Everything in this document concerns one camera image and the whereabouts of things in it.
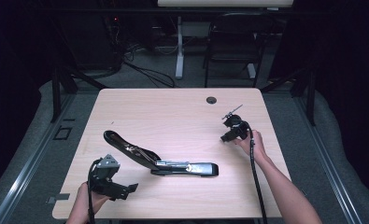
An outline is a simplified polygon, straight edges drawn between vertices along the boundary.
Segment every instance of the forearm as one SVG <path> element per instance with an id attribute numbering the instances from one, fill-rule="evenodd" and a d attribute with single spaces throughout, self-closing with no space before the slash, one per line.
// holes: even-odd
<path id="1" fill-rule="evenodd" d="M 321 223 L 313 206 L 267 157 L 257 162 L 272 190 L 277 207 L 286 223 Z"/>

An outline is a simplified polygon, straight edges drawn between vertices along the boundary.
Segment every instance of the black stapler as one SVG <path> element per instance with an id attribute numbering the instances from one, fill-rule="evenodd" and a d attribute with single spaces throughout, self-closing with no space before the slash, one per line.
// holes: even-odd
<path id="1" fill-rule="evenodd" d="M 219 166 L 211 162 L 163 161 L 153 151 L 137 147 L 125 141 L 113 131 L 105 131 L 106 141 L 117 150 L 149 168 L 153 175 L 219 175 Z"/>

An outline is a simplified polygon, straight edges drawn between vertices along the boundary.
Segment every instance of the chair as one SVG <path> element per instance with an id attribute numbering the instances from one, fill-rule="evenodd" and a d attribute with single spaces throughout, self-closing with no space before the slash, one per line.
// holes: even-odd
<path id="1" fill-rule="evenodd" d="M 210 23 L 204 68 L 205 87 L 209 79 L 209 63 L 255 63 L 256 87 L 265 42 L 274 28 L 274 18 L 265 14 L 226 13 Z"/>

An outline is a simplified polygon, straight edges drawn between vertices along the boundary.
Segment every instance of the dark background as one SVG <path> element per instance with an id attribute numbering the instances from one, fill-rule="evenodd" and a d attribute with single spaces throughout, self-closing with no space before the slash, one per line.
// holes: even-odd
<path id="1" fill-rule="evenodd" d="M 329 1 L 296 1 L 296 11 L 334 11 L 336 16 L 288 20 L 270 77 L 284 77 L 306 66 L 320 40 L 328 39 L 314 67 L 317 90 L 338 120 L 349 162 L 369 188 L 369 1 L 358 2 L 339 1 L 331 6 Z M 100 33 L 103 23 L 90 20 L 81 24 L 84 29 L 99 29 L 93 36 L 99 40 L 96 45 L 87 44 L 84 35 L 65 31 L 65 26 L 76 21 L 60 23 L 63 25 L 57 30 L 47 18 L 26 11 L 21 1 L 0 1 L 0 176 L 33 119 L 40 101 L 38 88 L 51 78 L 53 55 L 76 68 L 90 64 L 109 68 L 115 62 L 107 34 Z M 60 38 L 62 34 L 75 43 L 71 48 Z M 83 53 L 73 49 L 82 48 L 93 54 L 79 60 Z"/>

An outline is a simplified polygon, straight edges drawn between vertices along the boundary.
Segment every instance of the gray carpet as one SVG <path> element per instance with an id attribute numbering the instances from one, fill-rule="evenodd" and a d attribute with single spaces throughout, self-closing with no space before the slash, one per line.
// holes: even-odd
<path id="1" fill-rule="evenodd" d="M 259 88 L 267 84 L 268 65 L 273 61 L 273 52 L 277 44 L 278 41 L 275 44 L 272 43 L 267 51 L 262 76 L 258 84 Z M 179 87 L 203 87 L 204 70 L 202 69 L 201 49 L 199 46 L 186 48 L 184 78 L 176 80 Z M 135 53 L 135 59 L 132 63 L 158 70 L 173 77 L 176 70 L 176 53 L 165 55 L 157 51 L 140 50 Z M 162 85 L 153 84 L 147 77 L 126 65 L 117 74 L 97 80 L 111 88 L 162 87 Z M 68 108 L 56 124 L 57 127 L 50 125 L 52 118 L 51 84 L 47 83 L 40 89 L 43 98 L 34 121 L 23 138 L 17 154 L 0 180 L 0 204 L 6 198 L 15 179 L 33 153 L 40 146 L 45 146 L 46 150 L 45 154 L 41 156 L 42 160 L 36 165 L 31 181 L 25 186 L 23 194 L 20 195 L 18 203 L 13 205 L 12 213 L 6 219 L 8 223 L 63 223 L 51 216 L 53 204 L 46 203 L 46 200 L 49 196 L 55 196 L 60 191 L 97 96 L 97 90 L 94 87 L 80 79 L 77 79 L 76 82 L 79 86 L 77 95 L 66 95 L 63 92 L 63 98 L 68 102 Z M 306 124 L 307 121 L 303 117 L 304 112 L 298 106 L 298 102 L 301 104 L 303 100 L 291 98 L 287 91 L 289 87 L 290 84 L 284 85 L 274 92 L 265 93 L 263 97 L 291 173 L 291 179 L 315 206 L 323 223 L 348 223 L 335 196 L 331 181 L 320 163 L 317 145 Z M 315 120 L 317 123 L 315 129 L 347 187 L 348 194 L 362 223 L 369 223 L 369 191 L 362 185 L 346 161 L 334 115 L 319 94 L 317 94 L 315 105 Z M 59 127 L 71 130 L 66 140 L 52 139 Z M 51 134 L 51 139 L 44 141 L 43 145 L 43 136 L 48 134 L 50 130 L 55 132 Z M 271 218 L 269 222 L 282 223 L 282 220 Z M 108 220 L 98 220 L 97 223 L 109 222 Z"/>

